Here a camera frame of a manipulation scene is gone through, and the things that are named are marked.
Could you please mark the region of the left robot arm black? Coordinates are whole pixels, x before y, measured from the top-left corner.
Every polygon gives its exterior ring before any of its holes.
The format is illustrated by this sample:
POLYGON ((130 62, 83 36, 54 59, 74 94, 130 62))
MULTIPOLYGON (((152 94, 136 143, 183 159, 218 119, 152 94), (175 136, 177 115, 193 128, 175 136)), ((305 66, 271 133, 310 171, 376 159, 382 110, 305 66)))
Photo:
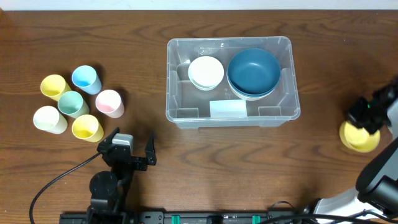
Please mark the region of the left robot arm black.
POLYGON ((95 174, 90 180, 88 223, 138 222, 137 213, 126 209, 125 204, 134 173, 146 171, 157 163, 154 135, 149 137, 144 157, 133 156, 133 149, 133 136, 121 134, 119 128, 98 144, 97 151, 111 169, 95 174))

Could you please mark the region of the dark blue bowl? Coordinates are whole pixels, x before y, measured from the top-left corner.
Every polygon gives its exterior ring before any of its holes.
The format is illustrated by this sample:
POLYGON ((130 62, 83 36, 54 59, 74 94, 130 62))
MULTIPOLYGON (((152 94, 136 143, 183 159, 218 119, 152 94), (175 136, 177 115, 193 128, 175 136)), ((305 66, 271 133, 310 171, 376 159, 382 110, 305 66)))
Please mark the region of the dark blue bowl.
POLYGON ((261 94, 273 88, 281 76, 279 61, 263 49, 245 49, 229 62, 232 84, 245 93, 261 94))
POLYGON ((226 77, 227 77, 228 84, 230 85, 230 88, 232 90, 236 91, 237 93, 239 93, 240 95, 245 96, 246 98, 263 98, 263 97, 265 97, 267 95, 270 95, 282 83, 282 76, 280 76, 280 78, 278 79, 277 84, 273 88, 271 88, 269 91, 267 91, 265 93, 261 93, 261 94, 251 94, 251 93, 245 93, 245 92, 237 89, 232 84, 232 81, 230 80, 229 76, 226 76, 226 77))

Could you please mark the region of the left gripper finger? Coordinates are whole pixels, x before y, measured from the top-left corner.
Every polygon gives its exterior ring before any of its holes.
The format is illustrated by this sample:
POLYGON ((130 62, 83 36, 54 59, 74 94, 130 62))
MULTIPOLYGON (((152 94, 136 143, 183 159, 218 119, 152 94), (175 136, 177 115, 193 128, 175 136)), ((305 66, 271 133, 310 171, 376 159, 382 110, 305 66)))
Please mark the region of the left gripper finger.
POLYGON ((109 136, 107 136, 106 138, 104 138, 99 144, 98 147, 99 148, 112 148, 114 146, 114 144, 112 143, 113 138, 115 137, 115 135, 117 135, 117 133, 120 132, 120 128, 117 127, 109 136))
POLYGON ((145 154, 146 154, 147 165, 155 166, 157 163, 157 158, 156 158, 155 145, 154 145, 154 133, 150 135, 150 138, 145 148, 145 154))

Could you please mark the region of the white small bowl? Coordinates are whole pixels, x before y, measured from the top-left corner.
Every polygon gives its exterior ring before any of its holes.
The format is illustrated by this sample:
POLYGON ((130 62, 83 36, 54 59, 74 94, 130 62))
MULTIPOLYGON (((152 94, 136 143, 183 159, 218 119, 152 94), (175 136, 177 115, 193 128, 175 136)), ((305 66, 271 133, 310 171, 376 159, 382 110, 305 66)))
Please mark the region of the white small bowl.
POLYGON ((210 91, 223 80, 224 67, 214 57, 198 57, 189 65, 188 77, 199 90, 210 91))

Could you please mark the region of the clear plastic storage bin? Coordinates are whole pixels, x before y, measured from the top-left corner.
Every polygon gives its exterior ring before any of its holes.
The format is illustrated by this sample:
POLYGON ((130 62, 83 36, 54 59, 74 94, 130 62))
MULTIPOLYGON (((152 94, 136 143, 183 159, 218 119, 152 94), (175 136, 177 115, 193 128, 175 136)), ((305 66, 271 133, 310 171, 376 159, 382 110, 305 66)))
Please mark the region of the clear plastic storage bin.
POLYGON ((292 43, 284 36, 172 39, 167 44, 167 93, 165 114, 180 129, 201 127, 278 127, 300 116, 301 108, 292 43), (282 83, 268 96, 246 101, 247 116, 211 118, 210 101, 242 100, 227 79, 210 91, 199 90, 188 77, 189 65, 198 57, 218 59, 224 67, 240 51, 263 49, 280 63, 282 83))

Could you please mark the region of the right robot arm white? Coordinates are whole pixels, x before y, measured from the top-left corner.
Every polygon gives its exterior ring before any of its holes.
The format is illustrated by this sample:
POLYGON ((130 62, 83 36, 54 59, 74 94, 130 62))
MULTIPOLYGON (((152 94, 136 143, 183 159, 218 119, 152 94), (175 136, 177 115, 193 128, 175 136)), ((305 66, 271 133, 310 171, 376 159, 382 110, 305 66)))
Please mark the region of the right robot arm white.
POLYGON ((371 100, 360 97, 346 112, 341 124, 341 142, 356 152, 377 148, 380 129, 387 126, 392 142, 359 174, 355 187, 332 198, 322 198, 307 210, 317 214, 312 222, 357 223, 380 218, 397 220, 397 80, 373 93, 371 100))

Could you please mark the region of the yellow small bowl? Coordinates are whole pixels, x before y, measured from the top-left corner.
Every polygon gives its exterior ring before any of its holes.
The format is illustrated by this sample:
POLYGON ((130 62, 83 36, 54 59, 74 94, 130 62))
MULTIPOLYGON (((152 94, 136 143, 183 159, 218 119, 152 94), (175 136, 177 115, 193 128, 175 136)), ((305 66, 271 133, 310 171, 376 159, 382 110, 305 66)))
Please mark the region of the yellow small bowl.
POLYGON ((341 142, 349 149, 357 152, 371 152, 380 141, 380 131, 369 134, 364 128, 356 128, 348 121, 342 122, 339 129, 341 142))

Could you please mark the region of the beige large bowl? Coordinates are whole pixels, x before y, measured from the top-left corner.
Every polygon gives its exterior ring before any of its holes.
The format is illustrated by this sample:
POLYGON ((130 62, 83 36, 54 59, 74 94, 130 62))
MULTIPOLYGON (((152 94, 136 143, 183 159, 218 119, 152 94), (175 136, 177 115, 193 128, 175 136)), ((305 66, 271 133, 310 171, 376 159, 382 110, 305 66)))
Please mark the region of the beige large bowl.
POLYGON ((274 91, 274 89, 273 89, 273 90, 271 90, 271 91, 269 91, 269 92, 267 92, 267 93, 265 93, 265 94, 263 94, 263 95, 259 95, 259 96, 249 96, 249 95, 245 95, 245 94, 239 92, 232 84, 229 84, 229 87, 230 87, 231 91, 232 91, 237 97, 239 97, 239 98, 242 99, 242 100, 246 100, 246 101, 257 101, 257 100, 260 100, 260 99, 262 99, 262 98, 264 98, 264 97, 270 95, 270 94, 274 91))

